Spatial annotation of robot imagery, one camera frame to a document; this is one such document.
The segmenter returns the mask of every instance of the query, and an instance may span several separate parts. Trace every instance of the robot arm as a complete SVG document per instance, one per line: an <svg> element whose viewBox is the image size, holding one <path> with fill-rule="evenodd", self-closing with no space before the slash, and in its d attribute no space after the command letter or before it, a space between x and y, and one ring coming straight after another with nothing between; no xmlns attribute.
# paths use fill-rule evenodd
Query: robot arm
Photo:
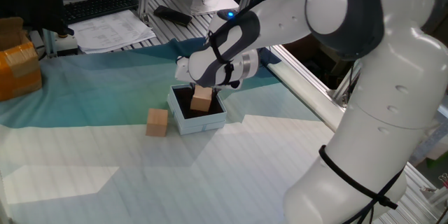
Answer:
<svg viewBox="0 0 448 224"><path fill-rule="evenodd" d="M362 58L358 84L325 152L347 176L378 193L400 174L448 85L448 49L421 30L443 17L446 3L255 2L238 14L219 12L204 46L189 58L178 58L176 77L205 87L238 88L258 68L254 49L295 41L310 32L344 59ZM386 196L397 202L405 186L401 174ZM373 207L376 218L388 210L385 206L343 180L322 157L283 200L287 223L348 223ZM364 223L365 217L357 223Z"/></svg>
<svg viewBox="0 0 448 224"><path fill-rule="evenodd" d="M204 87L238 88L258 70L254 49L289 43L310 33L304 7L305 0L265 0L244 13L218 12L204 47L188 59L178 59L176 78Z"/></svg>

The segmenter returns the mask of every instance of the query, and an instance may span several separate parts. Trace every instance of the paper document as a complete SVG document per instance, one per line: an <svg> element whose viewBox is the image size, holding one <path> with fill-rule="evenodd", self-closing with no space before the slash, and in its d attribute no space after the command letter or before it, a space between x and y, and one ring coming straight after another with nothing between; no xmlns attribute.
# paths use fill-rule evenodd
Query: paper document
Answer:
<svg viewBox="0 0 448 224"><path fill-rule="evenodd" d="M105 53L155 37L130 10L69 25L85 53Z"/></svg>

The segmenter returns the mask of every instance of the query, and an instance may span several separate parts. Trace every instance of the wooden cube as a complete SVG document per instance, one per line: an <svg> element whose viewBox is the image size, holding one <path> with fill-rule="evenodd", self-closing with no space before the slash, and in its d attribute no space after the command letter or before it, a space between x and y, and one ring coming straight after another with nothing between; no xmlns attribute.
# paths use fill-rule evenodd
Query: wooden cube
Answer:
<svg viewBox="0 0 448 224"><path fill-rule="evenodd" d="M150 108L146 123L146 136L165 137L167 135L168 111Z"/></svg>
<svg viewBox="0 0 448 224"><path fill-rule="evenodd" d="M209 112L213 89L196 85L190 109Z"/></svg>

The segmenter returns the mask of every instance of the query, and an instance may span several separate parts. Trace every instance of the black keyboard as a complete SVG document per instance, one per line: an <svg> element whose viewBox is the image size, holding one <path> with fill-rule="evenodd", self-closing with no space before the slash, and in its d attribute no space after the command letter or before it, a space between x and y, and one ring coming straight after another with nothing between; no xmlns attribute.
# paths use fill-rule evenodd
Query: black keyboard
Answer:
<svg viewBox="0 0 448 224"><path fill-rule="evenodd" d="M138 0L87 0L64 6L67 25L139 7Z"/></svg>

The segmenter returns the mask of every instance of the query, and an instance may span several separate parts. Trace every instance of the white open box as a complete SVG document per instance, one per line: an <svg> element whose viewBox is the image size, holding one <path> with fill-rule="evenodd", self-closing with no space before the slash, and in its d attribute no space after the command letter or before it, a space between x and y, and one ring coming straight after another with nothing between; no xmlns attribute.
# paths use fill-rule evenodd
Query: white open box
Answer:
<svg viewBox="0 0 448 224"><path fill-rule="evenodd" d="M224 104L221 101L219 95L216 95L215 102L217 102L217 104L214 104L214 102L212 102L212 106L213 105L220 106L220 108L217 108L218 110L215 111L218 113L185 119L184 114L182 113L181 110L181 105L179 104L179 101L177 100L174 91L176 89L186 89L186 88L191 89L189 84L174 85L171 86L168 94L168 105L171 112L173 113L174 119L176 120L177 127L181 135L203 132L206 130L213 130L224 127L227 111L225 110Z"/></svg>

